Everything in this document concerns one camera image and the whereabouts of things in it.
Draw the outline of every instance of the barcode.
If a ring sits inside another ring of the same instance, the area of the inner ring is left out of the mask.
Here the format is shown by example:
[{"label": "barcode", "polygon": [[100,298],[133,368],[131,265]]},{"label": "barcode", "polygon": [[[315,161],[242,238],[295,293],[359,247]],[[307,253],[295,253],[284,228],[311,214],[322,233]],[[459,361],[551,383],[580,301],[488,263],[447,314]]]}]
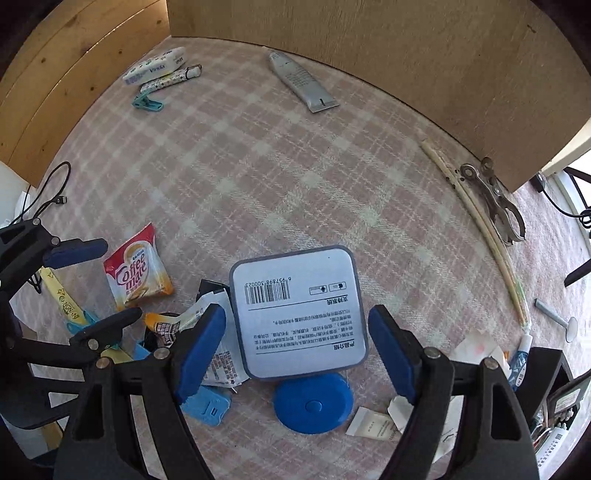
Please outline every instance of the barcode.
[{"label": "barcode", "polygon": [[267,285],[244,286],[247,305],[255,303],[267,303],[269,301],[289,300],[290,288],[287,280]]}]

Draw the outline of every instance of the pink plaid tablecloth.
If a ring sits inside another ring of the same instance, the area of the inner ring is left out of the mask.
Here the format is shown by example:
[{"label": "pink plaid tablecloth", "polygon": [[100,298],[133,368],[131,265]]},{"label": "pink plaid tablecloth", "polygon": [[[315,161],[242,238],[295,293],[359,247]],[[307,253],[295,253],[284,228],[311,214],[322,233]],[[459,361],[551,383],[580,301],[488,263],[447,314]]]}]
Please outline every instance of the pink plaid tablecloth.
[{"label": "pink plaid tablecloth", "polygon": [[[341,104],[312,114],[271,73],[262,48],[169,38],[154,52],[177,46],[187,47],[187,64],[203,64],[203,74],[153,93],[165,103],[161,112],[132,108],[135,89],[116,82],[63,144],[53,166],[69,160],[73,172],[67,205],[43,215],[49,231],[63,239],[104,237],[111,253],[153,222],[176,287],[173,296],[143,302],[156,312],[184,311],[202,278],[227,282],[238,260],[346,245],[356,258],[366,312],[385,304],[423,345],[444,352],[472,328],[515,350],[522,331],[499,269],[419,142],[429,136],[458,163],[473,158],[461,145],[390,95],[327,66],[300,59]],[[576,221],[530,186],[514,199],[528,240],[510,251],[527,297],[540,296],[579,319],[579,338],[567,345],[564,331],[532,308],[534,345],[564,349],[580,375],[591,367],[590,280],[567,289],[562,282],[588,259],[584,240]],[[58,276],[84,308],[101,317],[114,313],[100,261]],[[47,293],[25,286],[14,304],[41,340],[66,343],[64,319]],[[127,346],[142,325],[128,330]],[[373,344],[367,361],[346,375],[354,411],[386,411],[394,389]],[[239,387],[220,427],[187,419],[217,478],[379,477],[394,443],[346,436],[349,421],[326,434],[294,433],[275,418],[273,389],[255,380]],[[135,406],[148,469],[163,477],[138,401]],[[588,399],[583,407],[561,459],[588,423]],[[440,460],[432,476],[445,466]]]}]

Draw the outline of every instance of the toothpaste tube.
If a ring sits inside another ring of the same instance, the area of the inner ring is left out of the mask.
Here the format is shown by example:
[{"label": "toothpaste tube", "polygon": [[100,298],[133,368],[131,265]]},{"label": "toothpaste tube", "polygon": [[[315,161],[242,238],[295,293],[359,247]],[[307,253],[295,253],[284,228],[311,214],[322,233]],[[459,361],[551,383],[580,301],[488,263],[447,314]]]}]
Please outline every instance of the toothpaste tube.
[{"label": "toothpaste tube", "polygon": [[163,77],[180,68],[185,63],[185,57],[184,47],[173,48],[135,64],[123,75],[123,81],[127,85],[138,85]]},{"label": "toothpaste tube", "polygon": [[139,89],[140,94],[152,93],[156,90],[174,85],[175,83],[186,82],[189,79],[199,77],[201,75],[201,65],[194,65],[185,69],[177,70],[176,72],[169,73],[164,77],[152,80],[151,82],[144,83]]},{"label": "toothpaste tube", "polygon": [[524,334],[521,338],[521,343],[517,352],[511,359],[511,363],[509,366],[511,367],[511,374],[508,378],[509,385],[513,389],[513,391],[517,390],[517,388],[523,382],[525,378],[525,367],[527,363],[527,356],[530,352],[531,341],[533,340],[531,335]]},{"label": "toothpaste tube", "polygon": [[339,104],[308,70],[284,53],[272,51],[269,63],[273,72],[300,97],[310,112],[320,112]]}]

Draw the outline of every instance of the cardboard panel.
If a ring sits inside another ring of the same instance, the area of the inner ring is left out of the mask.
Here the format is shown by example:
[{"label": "cardboard panel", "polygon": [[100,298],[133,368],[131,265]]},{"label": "cardboard panel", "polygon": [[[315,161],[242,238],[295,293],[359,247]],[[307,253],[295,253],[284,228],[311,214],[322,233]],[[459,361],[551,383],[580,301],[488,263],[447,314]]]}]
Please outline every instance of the cardboard panel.
[{"label": "cardboard panel", "polygon": [[75,15],[96,0],[62,0],[25,40],[0,79],[0,105],[21,73],[33,61],[43,46]]},{"label": "cardboard panel", "polygon": [[72,65],[111,30],[154,1],[92,2],[39,49],[0,104],[0,160],[8,161],[31,118]]},{"label": "cardboard panel", "polygon": [[173,36],[266,45],[401,99],[511,190],[591,116],[591,77],[529,0],[168,0]]},{"label": "cardboard panel", "polygon": [[45,98],[19,140],[8,166],[33,185],[39,185],[61,144],[88,107],[129,65],[168,33],[166,2],[158,0],[102,38]]}]

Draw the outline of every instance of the orange packet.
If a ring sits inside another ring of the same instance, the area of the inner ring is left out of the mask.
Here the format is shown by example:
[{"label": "orange packet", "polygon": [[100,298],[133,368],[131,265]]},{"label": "orange packet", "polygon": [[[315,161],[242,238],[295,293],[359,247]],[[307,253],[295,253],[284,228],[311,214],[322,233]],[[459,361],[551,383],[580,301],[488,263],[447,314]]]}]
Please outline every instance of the orange packet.
[{"label": "orange packet", "polygon": [[170,295],[174,287],[156,251],[154,225],[125,242],[104,262],[105,273],[117,310],[143,297]]}]

